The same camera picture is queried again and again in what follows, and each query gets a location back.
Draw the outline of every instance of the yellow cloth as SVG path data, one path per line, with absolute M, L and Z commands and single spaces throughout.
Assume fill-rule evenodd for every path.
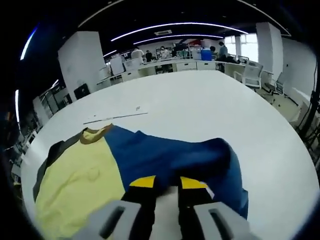
M 95 134 L 85 132 L 91 139 Z M 70 146 L 46 169 L 35 201 L 45 238 L 71 237 L 89 214 L 125 193 L 120 172 L 105 138 Z

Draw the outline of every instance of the ceiling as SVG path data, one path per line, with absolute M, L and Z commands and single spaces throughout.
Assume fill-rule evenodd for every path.
M 45 2 L 24 2 L 18 8 L 12 6 L 15 7 L 12 22 L 16 26 L 9 27 L 8 41 L 12 43 L 12 38 L 15 39 L 8 61 L 13 68 L 7 69 L 8 87 L 5 95 L 12 99 L 14 90 L 20 89 L 21 101 L 26 104 L 25 111 L 30 108 L 27 102 L 30 103 L 34 97 L 50 88 L 57 79 L 62 82 L 58 49 L 76 31 L 98 31 L 102 52 L 106 54 L 113 50 L 129 50 L 134 42 L 154 38 L 154 32 L 168 29 L 172 30 L 173 35 L 205 34 L 226 37 L 239 34 L 222 27 L 179 25 L 140 31 L 111 42 L 111 39 L 125 33 L 167 23 L 211 23 L 254 33 L 256 23 L 270 22 L 278 27 L 282 34 L 287 35 L 288 31 L 291 38 L 298 40 L 302 39 L 303 31 L 307 31 L 309 26 L 306 14 L 301 10 L 310 11 L 310 5 L 305 6 L 294 0 L 283 0 L 281 4 L 280 1 L 263 3 L 255 0 L 246 0 L 249 4 L 240 0 L 209 0 L 188 4 L 183 0 L 162 0 L 156 4 L 151 0 L 68 2 L 69 5 L 55 1 L 49 6 Z M 272 17 L 287 31 L 255 8 Z M 25 58 L 20 61 L 25 42 L 35 27 L 37 30 Z

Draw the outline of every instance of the yellow tape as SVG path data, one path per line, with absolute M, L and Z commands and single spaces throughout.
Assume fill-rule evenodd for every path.
M 208 187 L 207 184 L 202 183 L 198 180 L 187 178 L 184 176 L 181 176 L 181 183 L 183 189 L 205 189 Z
M 131 187 L 153 188 L 155 177 L 156 176 L 146 176 L 146 177 L 138 178 L 137 180 L 134 180 L 130 184 L 130 186 Z

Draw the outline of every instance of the black cable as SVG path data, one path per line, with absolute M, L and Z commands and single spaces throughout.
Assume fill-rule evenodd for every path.
M 317 71 L 317 68 L 318 68 L 318 59 L 316 59 L 315 69 L 314 69 L 314 73 L 313 73 L 313 89 L 312 89 L 313 91 L 315 90 L 315 87 L 316 87 L 316 71 Z M 311 92 L 311 97 L 310 97 L 310 103 L 309 103 L 308 110 L 306 111 L 306 113 L 305 113 L 305 115 L 303 116 L 300 124 L 299 124 L 298 127 L 297 127 L 297 129 L 299 129 L 299 130 L 300 130 L 301 124 L 304 122 L 304 120 L 305 120 L 306 116 L 308 115 L 308 112 L 309 112 L 309 110 L 310 110 L 310 108 L 311 108 L 311 105 L 312 105 L 312 104 L 311 104 L 311 98 L 312 98 L 312 92 Z

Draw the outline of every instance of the person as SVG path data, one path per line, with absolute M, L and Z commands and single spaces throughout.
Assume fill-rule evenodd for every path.
M 146 59 L 147 63 L 151 62 L 151 60 L 152 60 L 152 53 L 149 50 L 146 51 L 145 59 Z
M 169 53 L 168 49 L 165 49 L 164 46 L 161 46 L 160 58 L 167 59 L 169 56 L 170 56 L 170 53 Z
M 222 41 L 219 42 L 219 45 L 220 45 L 220 50 L 219 50 L 218 58 L 221 60 L 227 59 L 228 48 L 225 46 L 225 44 Z
M 131 59 L 139 59 L 140 63 L 144 63 L 144 52 L 140 50 L 138 47 L 135 47 L 134 50 L 131 52 Z

